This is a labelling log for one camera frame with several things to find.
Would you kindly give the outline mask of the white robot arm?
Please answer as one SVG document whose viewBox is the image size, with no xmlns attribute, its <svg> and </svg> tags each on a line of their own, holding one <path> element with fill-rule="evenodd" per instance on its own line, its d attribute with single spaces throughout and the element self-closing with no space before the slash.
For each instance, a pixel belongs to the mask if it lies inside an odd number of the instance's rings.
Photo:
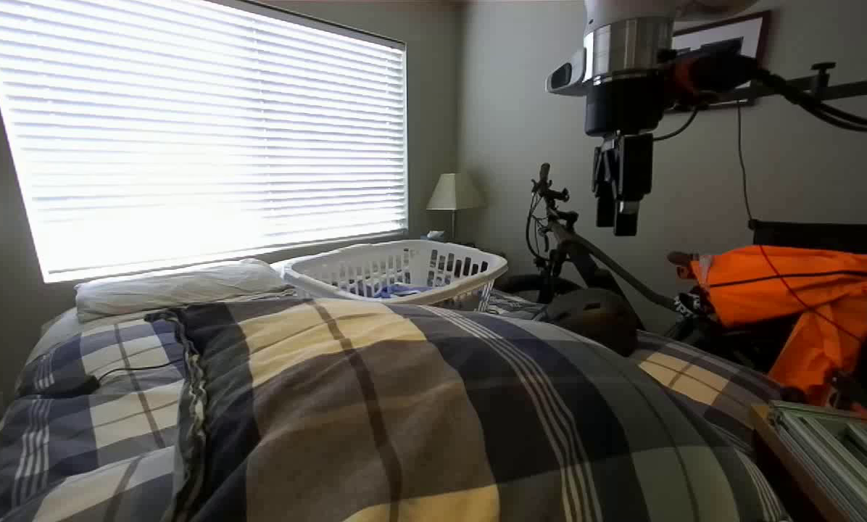
<svg viewBox="0 0 867 522">
<path fill-rule="evenodd" d="M 734 14 L 750 3 L 581 0 L 581 42 L 550 74 L 548 91 L 586 100 L 586 133 L 599 140 L 590 174 L 599 226 L 638 232 L 638 208 L 651 188 L 651 130 L 673 104 L 722 97 L 753 79 L 757 62 L 735 50 L 677 53 L 673 27 L 683 19 Z"/>
</svg>

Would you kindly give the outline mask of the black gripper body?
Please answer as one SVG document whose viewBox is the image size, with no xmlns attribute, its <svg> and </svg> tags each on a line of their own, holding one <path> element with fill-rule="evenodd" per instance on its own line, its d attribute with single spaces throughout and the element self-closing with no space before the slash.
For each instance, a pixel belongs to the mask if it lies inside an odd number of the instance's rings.
<svg viewBox="0 0 867 522">
<path fill-rule="evenodd" d="M 654 81 L 609 81 L 596 84 L 586 100 L 586 133 L 596 137 L 609 152 L 612 188 L 618 168 L 618 140 L 629 133 L 648 133 L 664 117 L 664 100 Z"/>
</svg>

